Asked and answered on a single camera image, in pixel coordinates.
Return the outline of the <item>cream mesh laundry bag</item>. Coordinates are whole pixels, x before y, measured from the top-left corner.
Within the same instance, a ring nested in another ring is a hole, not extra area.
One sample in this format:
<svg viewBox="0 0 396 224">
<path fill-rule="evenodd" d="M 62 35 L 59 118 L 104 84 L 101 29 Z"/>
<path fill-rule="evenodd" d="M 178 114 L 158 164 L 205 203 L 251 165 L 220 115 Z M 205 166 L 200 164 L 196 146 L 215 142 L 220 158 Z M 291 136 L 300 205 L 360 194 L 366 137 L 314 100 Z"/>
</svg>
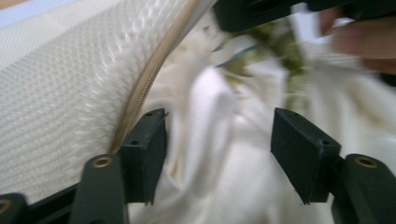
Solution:
<svg viewBox="0 0 396 224">
<path fill-rule="evenodd" d="M 0 28 L 0 195 L 36 202 L 115 150 L 216 0 L 76 0 Z"/>
</svg>

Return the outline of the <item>white garment with green print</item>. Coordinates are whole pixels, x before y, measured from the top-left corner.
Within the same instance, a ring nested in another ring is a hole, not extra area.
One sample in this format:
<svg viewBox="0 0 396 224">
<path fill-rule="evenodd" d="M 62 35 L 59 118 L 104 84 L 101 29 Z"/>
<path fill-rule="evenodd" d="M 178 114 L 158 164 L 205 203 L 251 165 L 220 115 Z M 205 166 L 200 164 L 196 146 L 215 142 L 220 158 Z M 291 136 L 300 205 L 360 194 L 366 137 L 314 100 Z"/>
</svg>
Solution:
<svg viewBox="0 0 396 224">
<path fill-rule="evenodd" d="M 204 16 L 168 58 L 146 101 L 169 117 L 153 205 L 132 224 L 333 224 L 328 203 L 303 204 L 270 150 L 276 107 L 294 110 L 396 173 L 396 87 L 326 39 L 301 42 L 308 17 L 241 35 Z"/>
</svg>

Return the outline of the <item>pale blue table mat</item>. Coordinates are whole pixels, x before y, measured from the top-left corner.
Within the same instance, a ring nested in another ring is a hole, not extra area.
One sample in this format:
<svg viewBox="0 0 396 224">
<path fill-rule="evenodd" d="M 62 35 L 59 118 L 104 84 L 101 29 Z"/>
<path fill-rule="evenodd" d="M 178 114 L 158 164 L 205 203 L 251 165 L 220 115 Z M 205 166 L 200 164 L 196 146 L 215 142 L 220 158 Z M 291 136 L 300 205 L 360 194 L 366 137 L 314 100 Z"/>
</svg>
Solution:
<svg viewBox="0 0 396 224">
<path fill-rule="evenodd" d="M 0 0 L 0 28 L 72 3 L 75 0 Z"/>
</svg>

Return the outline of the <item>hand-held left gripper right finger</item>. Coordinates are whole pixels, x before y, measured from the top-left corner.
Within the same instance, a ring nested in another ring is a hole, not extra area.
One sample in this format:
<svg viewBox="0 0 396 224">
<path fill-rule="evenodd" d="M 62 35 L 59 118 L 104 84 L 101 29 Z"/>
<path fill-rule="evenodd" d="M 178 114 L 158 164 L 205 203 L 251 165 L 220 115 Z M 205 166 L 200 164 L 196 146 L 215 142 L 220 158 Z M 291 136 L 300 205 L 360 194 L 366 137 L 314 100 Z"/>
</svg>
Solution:
<svg viewBox="0 0 396 224">
<path fill-rule="evenodd" d="M 271 152 L 304 204 L 327 201 L 328 171 L 340 150 L 338 142 L 302 115 L 275 109 Z"/>
</svg>

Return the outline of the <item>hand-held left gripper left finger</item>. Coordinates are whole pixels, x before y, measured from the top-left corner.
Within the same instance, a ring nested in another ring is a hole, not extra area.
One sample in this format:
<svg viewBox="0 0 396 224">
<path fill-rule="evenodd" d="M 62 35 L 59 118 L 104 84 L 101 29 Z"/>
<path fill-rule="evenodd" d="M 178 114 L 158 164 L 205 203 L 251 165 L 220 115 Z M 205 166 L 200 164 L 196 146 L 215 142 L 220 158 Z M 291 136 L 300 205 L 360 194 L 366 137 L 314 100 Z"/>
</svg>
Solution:
<svg viewBox="0 0 396 224">
<path fill-rule="evenodd" d="M 163 108 L 144 114 L 124 139 L 119 155 L 128 203 L 153 203 L 167 152 Z"/>
</svg>

